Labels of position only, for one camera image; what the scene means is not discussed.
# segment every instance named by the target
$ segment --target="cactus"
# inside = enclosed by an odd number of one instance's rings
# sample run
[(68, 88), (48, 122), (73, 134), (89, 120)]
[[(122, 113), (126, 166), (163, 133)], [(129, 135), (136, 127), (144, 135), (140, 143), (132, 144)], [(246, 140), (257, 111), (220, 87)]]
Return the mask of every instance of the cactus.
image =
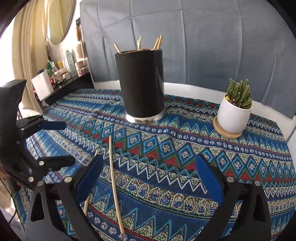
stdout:
[(252, 99), (248, 80), (236, 83), (230, 78), (226, 95), (233, 105), (246, 110), (251, 108)]

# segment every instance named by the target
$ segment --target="oval mirror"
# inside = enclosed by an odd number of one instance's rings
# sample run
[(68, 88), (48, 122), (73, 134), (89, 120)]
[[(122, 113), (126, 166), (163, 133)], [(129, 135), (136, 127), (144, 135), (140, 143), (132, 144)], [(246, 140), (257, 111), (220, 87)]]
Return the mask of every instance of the oval mirror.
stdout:
[(59, 44), (66, 36), (75, 11), (75, 0), (53, 0), (49, 8), (48, 38)]

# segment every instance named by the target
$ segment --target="white pot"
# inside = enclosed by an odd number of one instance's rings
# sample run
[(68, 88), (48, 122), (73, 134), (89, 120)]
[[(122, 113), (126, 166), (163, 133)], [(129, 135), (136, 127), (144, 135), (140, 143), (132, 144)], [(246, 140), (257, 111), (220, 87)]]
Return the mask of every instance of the white pot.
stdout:
[(241, 133), (247, 126), (251, 108), (241, 109), (223, 98), (218, 110), (217, 120), (220, 126), (230, 133)]

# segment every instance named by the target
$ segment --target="gray fabric sheet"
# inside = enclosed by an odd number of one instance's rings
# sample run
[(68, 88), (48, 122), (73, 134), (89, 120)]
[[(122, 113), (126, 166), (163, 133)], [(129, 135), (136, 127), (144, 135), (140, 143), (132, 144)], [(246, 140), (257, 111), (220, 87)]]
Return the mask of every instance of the gray fabric sheet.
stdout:
[(296, 39), (266, 0), (83, 0), (80, 14), (95, 82), (118, 79), (113, 43), (152, 48), (162, 34), (165, 82), (225, 92), (249, 79), (254, 100), (296, 112)]

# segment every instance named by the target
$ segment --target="black cylindrical container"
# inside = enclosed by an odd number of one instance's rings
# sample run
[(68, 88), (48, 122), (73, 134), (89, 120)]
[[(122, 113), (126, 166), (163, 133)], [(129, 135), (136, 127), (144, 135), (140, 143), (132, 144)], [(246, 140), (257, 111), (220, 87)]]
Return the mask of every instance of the black cylindrical container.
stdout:
[(162, 50), (115, 54), (126, 119), (147, 123), (165, 113)]

